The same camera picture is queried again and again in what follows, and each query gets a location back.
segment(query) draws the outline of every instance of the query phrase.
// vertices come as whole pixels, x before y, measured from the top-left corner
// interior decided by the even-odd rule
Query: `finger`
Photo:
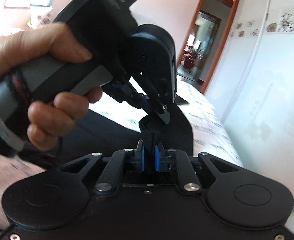
[[[11,67],[48,52],[66,62],[81,63],[92,58],[66,24],[53,23],[0,39],[0,77]]]
[[[62,136],[69,133],[75,121],[64,112],[43,102],[33,102],[28,109],[31,123],[52,136]]]
[[[57,137],[44,133],[35,124],[30,124],[27,129],[27,135],[32,144],[41,151],[52,149],[57,143]]]
[[[70,92],[59,93],[54,99],[56,109],[64,112],[73,119],[85,116],[88,111],[88,99]]]
[[[101,87],[93,88],[86,97],[90,103],[96,103],[103,96],[103,89]]]

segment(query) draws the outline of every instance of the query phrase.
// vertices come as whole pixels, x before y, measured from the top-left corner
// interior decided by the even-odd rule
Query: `silver rivet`
[[[187,183],[185,186],[184,186],[184,189],[186,191],[190,191],[190,192],[194,192],[194,191],[197,191],[200,189],[200,186],[197,185],[196,183]]]
[[[10,240],[20,240],[20,236],[17,234],[11,234],[9,237]]]
[[[285,240],[285,236],[284,235],[277,235],[274,240]]]
[[[96,189],[98,191],[108,191],[108,190],[111,190],[111,185],[109,183],[99,183],[96,185]]]

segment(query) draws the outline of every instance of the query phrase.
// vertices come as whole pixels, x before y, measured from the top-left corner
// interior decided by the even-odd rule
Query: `dark floor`
[[[184,78],[184,77],[182,77],[182,76],[180,76],[180,75],[177,75],[177,80],[184,81],[184,82],[186,82],[186,83],[192,85],[192,86],[193,86],[194,88],[196,88],[197,90],[200,90],[200,87],[201,87],[201,85],[203,84],[203,81],[201,81],[201,80],[198,80],[198,81],[196,82],[196,81],[192,81],[192,80],[190,80],[190,79],[188,79],[188,78]]]

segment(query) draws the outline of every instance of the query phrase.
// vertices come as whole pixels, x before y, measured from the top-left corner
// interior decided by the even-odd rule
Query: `bed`
[[[130,81],[138,92],[143,93],[138,84]],[[213,106],[192,85],[178,80],[177,95],[188,101],[188,105],[180,105],[181,111],[191,123],[194,136],[194,156],[199,152],[208,152],[228,162],[242,166],[228,134],[214,113]],[[101,100],[90,104],[89,108],[96,113],[113,120],[120,125],[139,131],[138,122],[146,113],[128,103],[118,103],[103,94]],[[18,158],[8,159],[0,156],[0,202],[4,190],[17,180],[42,172],[43,169]],[[8,226],[0,205],[0,229]]]

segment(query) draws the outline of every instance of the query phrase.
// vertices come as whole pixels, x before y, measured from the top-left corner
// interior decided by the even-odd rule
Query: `black mechanical arm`
[[[11,226],[0,240],[294,240],[284,227],[293,208],[285,186],[208,153],[192,157],[191,127],[175,104],[174,41],[158,26],[137,25],[135,1],[73,0],[55,21],[66,22],[93,59],[45,55],[0,81],[0,154],[10,157],[31,147],[29,104],[61,91],[102,86],[148,114],[136,149],[92,153],[11,185],[2,198]]]

